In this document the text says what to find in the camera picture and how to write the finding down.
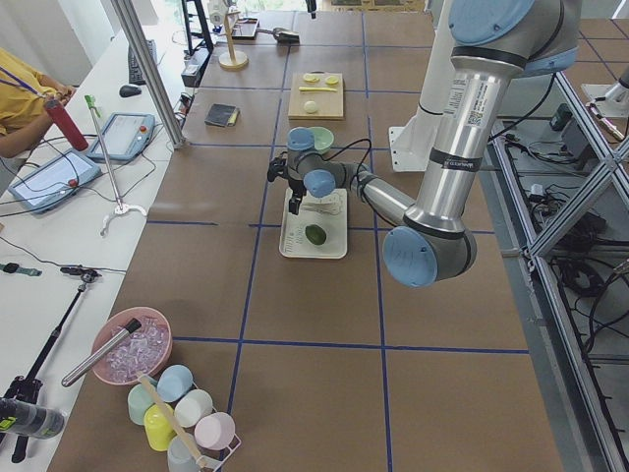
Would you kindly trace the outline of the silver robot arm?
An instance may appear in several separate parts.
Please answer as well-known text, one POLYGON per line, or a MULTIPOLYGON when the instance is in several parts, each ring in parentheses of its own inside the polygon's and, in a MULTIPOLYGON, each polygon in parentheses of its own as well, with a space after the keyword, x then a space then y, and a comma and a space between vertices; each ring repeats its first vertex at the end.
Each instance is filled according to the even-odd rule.
POLYGON ((383 243, 384 262, 406 286, 464 273, 477 245, 462 215, 501 101, 513 79, 572 65, 581 10, 579 1, 455 1, 441 15, 454 41, 453 76, 416 198, 363 164, 324 159, 306 128, 289 132, 287 156, 270 164, 267 179, 288 180, 293 214, 305 194, 322 198, 336 189, 354 190, 393 224, 383 243))

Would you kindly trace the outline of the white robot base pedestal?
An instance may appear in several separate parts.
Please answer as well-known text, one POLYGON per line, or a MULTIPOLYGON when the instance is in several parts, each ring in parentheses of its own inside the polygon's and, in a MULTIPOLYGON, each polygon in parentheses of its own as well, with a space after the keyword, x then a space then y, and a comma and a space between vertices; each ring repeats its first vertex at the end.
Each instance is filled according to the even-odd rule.
POLYGON ((454 68, 450 55, 454 39, 448 23, 453 5, 445 0, 439 14, 417 111, 404 127, 389 128, 389 147, 394 172, 424 172, 443 116, 454 68))

